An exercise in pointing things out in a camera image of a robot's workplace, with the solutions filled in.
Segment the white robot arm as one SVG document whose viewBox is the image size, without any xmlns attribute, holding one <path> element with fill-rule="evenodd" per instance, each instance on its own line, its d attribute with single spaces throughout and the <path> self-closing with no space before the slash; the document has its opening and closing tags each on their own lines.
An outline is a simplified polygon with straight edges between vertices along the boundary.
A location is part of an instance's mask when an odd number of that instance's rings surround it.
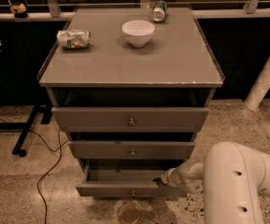
<svg viewBox="0 0 270 224">
<path fill-rule="evenodd" d="M 203 192 L 205 224 L 264 224 L 259 198 L 270 197 L 269 154 L 219 142 L 203 162 L 184 162 L 160 180 L 189 193 Z"/>
</svg>

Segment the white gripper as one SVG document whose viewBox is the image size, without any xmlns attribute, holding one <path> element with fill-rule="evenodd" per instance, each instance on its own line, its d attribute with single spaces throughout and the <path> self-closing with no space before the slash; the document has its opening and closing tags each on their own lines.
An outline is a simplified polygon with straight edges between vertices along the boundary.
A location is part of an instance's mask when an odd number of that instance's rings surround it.
<svg viewBox="0 0 270 224">
<path fill-rule="evenodd" d="M 157 184 L 167 184 L 169 187 L 178 187 L 181 184 L 178 168 L 171 168 L 167 170 L 164 174 L 154 178 L 153 182 Z"/>
</svg>

